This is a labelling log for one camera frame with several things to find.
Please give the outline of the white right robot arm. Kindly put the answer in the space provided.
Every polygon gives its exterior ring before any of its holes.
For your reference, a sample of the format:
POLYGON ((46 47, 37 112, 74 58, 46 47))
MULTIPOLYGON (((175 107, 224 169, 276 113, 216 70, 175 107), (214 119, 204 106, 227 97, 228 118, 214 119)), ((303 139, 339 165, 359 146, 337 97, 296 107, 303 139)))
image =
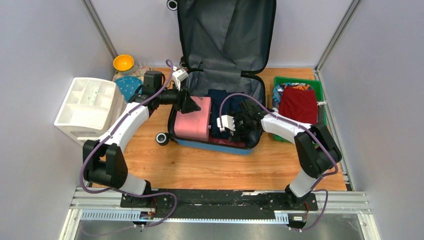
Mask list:
POLYGON ((290 209, 299 209, 320 179, 338 171, 343 155, 329 129, 324 123, 302 123, 284 117, 253 99, 243 100, 240 106, 241 114, 234 117, 235 134, 243 137, 259 130, 295 145, 300 171, 285 189, 285 203, 290 209))

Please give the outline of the pinkish maroon garment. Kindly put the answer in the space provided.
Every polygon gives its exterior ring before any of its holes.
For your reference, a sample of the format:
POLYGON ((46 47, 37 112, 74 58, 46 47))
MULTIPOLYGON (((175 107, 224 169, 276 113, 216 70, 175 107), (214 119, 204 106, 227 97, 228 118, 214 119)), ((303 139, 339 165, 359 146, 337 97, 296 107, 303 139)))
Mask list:
POLYGON ((232 142, 229 139, 221 139, 210 136, 208 139, 209 143, 225 145, 225 146, 233 146, 233 147, 246 147, 246 144, 243 142, 232 142))

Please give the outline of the blue fish-print suitcase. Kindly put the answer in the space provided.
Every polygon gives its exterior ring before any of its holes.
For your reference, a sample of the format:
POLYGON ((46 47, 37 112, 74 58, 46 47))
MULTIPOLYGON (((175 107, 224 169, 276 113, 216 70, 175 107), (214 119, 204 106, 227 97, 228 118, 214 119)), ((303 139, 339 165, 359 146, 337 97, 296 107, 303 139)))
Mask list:
POLYGON ((266 102, 264 81, 277 10, 274 0, 179 0, 176 13, 191 96, 210 90, 266 102))

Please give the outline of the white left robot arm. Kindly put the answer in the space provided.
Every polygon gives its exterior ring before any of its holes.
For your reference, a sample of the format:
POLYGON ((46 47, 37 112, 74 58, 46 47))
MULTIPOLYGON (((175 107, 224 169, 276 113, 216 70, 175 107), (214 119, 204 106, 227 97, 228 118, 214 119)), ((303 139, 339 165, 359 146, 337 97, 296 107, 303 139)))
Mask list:
POLYGON ((138 206, 148 207, 154 194, 147 180, 129 173, 124 151, 137 131, 160 105, 172 105, 183 114, 201 110, 191 98, 189 90, 182 87, 188 78, 183 69, 172 70, 169 78, 157 70, 145 72, 143 82, 130 97, 123 113, 103 135, 87 140, 83 145, 83 164, 79 173, 81 187, 84 182, 105 186, 133 197, 138 206))

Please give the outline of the navy blue garment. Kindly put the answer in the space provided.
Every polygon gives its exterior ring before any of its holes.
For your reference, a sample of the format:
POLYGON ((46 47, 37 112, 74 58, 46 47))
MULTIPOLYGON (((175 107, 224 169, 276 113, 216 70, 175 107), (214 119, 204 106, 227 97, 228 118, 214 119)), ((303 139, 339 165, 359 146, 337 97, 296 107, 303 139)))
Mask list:
MULTIPOLYGON (((219 117, 219 111, 223 100, 231 94, 231 92, 227 92, 226 90, 209 89, 208 93, 205 95, 211 99, 209 124, 211 126, 210 134, 215 139, 228 140, 230 137, 229 130, 223 132, 220 131, 217 125, 217 118, 219 117)), ((222 107, 222 114, 229 115, 230 113, 241 113, 242 108, 240 103, 246 99, 247 97, 242 95, 235 95, 230 97, 222 107)))

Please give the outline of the pink leather toiletry bag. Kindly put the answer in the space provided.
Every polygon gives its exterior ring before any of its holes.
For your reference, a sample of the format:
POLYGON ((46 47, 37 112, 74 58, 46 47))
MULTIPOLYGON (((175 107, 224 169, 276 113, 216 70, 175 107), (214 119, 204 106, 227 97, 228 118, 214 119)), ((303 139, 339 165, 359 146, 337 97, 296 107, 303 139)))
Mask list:
POLYGON ((201 110, 185 114, 177 111, 174 133, 180 138, 207 142, 210 133, 211 98, 208 96, 192 96, 191 98, 201 110))

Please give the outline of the dark red garment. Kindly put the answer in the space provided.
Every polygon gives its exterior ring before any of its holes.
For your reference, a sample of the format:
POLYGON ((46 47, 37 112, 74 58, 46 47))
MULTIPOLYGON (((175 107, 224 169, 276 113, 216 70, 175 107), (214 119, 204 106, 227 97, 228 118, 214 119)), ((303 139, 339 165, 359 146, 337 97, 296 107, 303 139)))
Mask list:
POLYGON ((316 124, 318 104, 315 91, 287 87, 282 93, 278 113, 298 122, 316 124))

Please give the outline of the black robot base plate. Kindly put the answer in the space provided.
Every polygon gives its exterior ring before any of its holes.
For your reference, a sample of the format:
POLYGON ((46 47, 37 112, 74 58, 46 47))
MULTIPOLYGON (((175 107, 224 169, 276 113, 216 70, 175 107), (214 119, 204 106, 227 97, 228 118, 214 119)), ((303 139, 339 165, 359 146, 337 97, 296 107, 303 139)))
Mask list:
POLYGON ((313 193, 295 200, 284 191, 166 188, 153 189, 146 198, 122 195, 120 207, 152 210, 157 218, 170 214, 175 220, 277 220, 297 226, 319 209, 313 193))

